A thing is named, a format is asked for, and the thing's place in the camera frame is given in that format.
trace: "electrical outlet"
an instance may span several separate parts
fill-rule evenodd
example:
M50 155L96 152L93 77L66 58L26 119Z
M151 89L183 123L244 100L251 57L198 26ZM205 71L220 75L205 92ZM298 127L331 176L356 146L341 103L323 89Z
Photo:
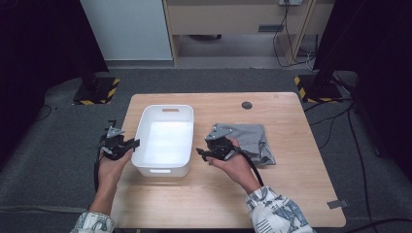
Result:
M302 5L302 0L279 0L281 6L286 6L287 3L289 6L299 6Z

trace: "patterned sleeve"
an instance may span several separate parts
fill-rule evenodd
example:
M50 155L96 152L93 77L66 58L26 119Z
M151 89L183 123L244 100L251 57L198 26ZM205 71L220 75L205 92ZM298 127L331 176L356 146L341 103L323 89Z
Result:
M112 233L115 222L106 215L89 212L83 213L70 233Z
M246 198L249 216L258 233L315 232L293 200L263 186Z

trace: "white bin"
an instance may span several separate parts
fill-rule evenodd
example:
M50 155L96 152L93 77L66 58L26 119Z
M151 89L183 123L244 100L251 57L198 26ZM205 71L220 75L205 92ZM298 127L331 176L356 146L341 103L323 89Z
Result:
M193 108L151 105L145 109L135 139L140 147L131 162L145 177L183 177L189 172Z

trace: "folded gray shirt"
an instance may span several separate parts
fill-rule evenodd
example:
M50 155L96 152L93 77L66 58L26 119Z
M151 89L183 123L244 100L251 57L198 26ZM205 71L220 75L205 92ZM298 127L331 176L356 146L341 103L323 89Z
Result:
M267 144L262 124L225 124L217 123L216 128L231 129L227 137L239 142L240 148L256 165L276 164L275 157Z

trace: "black wire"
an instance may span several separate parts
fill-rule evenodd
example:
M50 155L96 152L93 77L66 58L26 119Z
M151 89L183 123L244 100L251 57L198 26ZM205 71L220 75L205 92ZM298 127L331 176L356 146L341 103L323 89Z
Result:
M318 54L319 50L319 35L316 34L316 40L315 40L315 54Z
M49 108L49 112L45 115L45 116L43 116L43 117L41 117L41 118L39 118L39 119L35 119L34 121L40 121L40 120L43 120L43 119L45 119L45 118L47 118L51 113L52 113L52 107L50 107L49 105L43 105L43 107L47 107L47 108Z
M311 52L311 51L307 51L307 50L302 50L302 49L299 49L299 51L302 51L302 52L305 52L306 54L297 54L297 56L306 56L306 57L308 57L308 53L310 52L311 54L309 55L309 57L311 58L310 60L313 60L314 58L316 58L316 54L315 53L313 53L313 52Z
M329 103L329 102L333 102L333 101L339 101L339 100L353 100L353 99L330 99L330 100L326 100L326 101L324 101L324 102L317 103L316 105L311 106L311 107L305 109L304 112L306 113L306 112L308 112L309 110L314 109L314 108L316 108L316 107L318 107L318 106L320 106L320 105L323 105L323 104L325 104L325 103Z
M331 116L331 117L322 119L322 120L320 120L320 121L318 121L318 122L309 124L310 126L312 126L312 125L315 125L315 124L324 122L325 120L332 119L332 123L330 124L330 127L329 127L329 133L328 133L328 135L327 135L326 142L324 142L320 147L318 147L319 150L322 149L324 146L326 146L326 144L329 142L330 136L331 136L331 134L332 134L332 127L333 127L334 121L335 121L338 117L344 115L347 111L349 111L349 110L352 108L352 106L354 106L354 103L352 103L352 104L349 106L349 108L347 108L345 111L343 111L342 113L340 113L340 114L338 114L338 115L336 115L336 116Z
M378 221L375 221L375 222L373 222L373 223L369 223L369 224L367 224L367 225L365 225L365 226L361 226L361 227L355 228L355 229L353 229L353 230L346 231L345 233L353 233L353 232L357 232L357 231L360 231L360 230L364 230L364 229L369 228L369 227L375 227L375 226L377 226L377 225L385 224L385 223L388 223L388 222L394 222L394 221L412 222L412 219L410 219L410 218L402 218L402 217L395 217L395 218L378 220Z
M348 110L350 110L350 109L352 108L352 106L354 106L354 104L355 104L355 103L352 103L352 104L349 106L348 109L346 109L345 111L343 111L342 113L340 113L340 114L338 114L338 115L336 115L336 116L331 116L331 117L328 117L328 118L324 118L324 119L319 120L319 121L317 121L317 122L315 122L315 123L310 123L309 125L312 126L312 125L315 125L315 124L322 123L322 122L324 122L325 120L328 120L328 119L332 119L332 118L335 118L335 117L340 117L340 116L344 115Z
M335 74L336 74L337 79L338 79L339 81L344 82L344 81L342 81L342 78L340 78L340 76L339 76L339 72L336 72ZM359 82L359 80L360 80L360 77L357 75L357 78L356 78L356 80L355 80L355 87L357 87L357 86L358 86L358 82Z
M362 177L363 177L363 188L364 188L364 197L365 197L365 202L366 202L367 216L369 217L369 222L372 223L372 214L370 213L369 198L367 194L366 173L364 171L364 163L363 163L363 158L361 156L361 149L358 143L358 138L357 138L357 135L355 134L354 126L352 125L352 121L351 121L351 111L348 111L348 121L349 121L349 126L351 127L352 136L354 137L355 144L357 145L358 155L360 158L360 166L362 170ZM378 230L376 229L375 225L372 225L372 227L373 227L373 230L377 233Z
M334 121L335 121L336 119L337 119L337 116L335 116L335 117L333 118L332 123L330 124L330 127L329 127L329 134L328 134L328 136L327 136L326 142L324 142L324 144L319 147L319 150L322 149L324 146L326 146L326 144L329 142L330 136L331 136L331 134L332 134L333 123L334 123Z
M288 17L288 10L289 10L289 2L288 2L288 1L286 2L286 6L287 6L287 7L285 8L285 16L284 16L283 19L282 19L281 26L284 24L285 20L286 20L287 17ZM289 32L288 32L288 27L287 27L286 24L285 24L285 28L287 29L287 34L288 34L288 38L289 38L290 46L291 46L291 53L293 54L293 51L292 51L292 43L291 43L291 35L290 35ZM275 39L276 39L278 33L279 33L279 29L276 31L275 36L273 37L273 40L272 40L273 50L275 51L276 59L277 59L277 61L278 61L278 64L279 64L281 67L287 68L287 67L292 67L292 66L295 66L295 65L299 65L299 64L304 64L304 63L306 63L307 61L300 61L300 62L299 62L299 61L296 61L295 59L293 59L293 60L296 61L297 63L294 63L294 64L292 64L292 65L283 65L283 64L281 63L281 61L279 60L278 52L276 51L276 47L275 47Z
M100 160L102 160L103 156L100 156L101 147L97 149L96 160L94 161L94 169L93 169L93 178L94 178L94 191L97 192L99 188L99 168L100 168Z
M299 48L299 51L303 51L306 54L298 54L298 56L308 56L308 53L311 53L311 56L315 56L318 54L318 37L319 35L316 35L316 41L315 41L315 51L310 51L310 50L303 50L302 48Z
M248 161L249 165L252 167L252 170L254 170L255 175L257 176L257 180L260 183L260 185L264 186L263 180L261 179L260 173L258 172L258 168L254 164L254 162L251 160L251 158L242 150L239 150L239 153L242 154L242 156L246 158L246 161Z

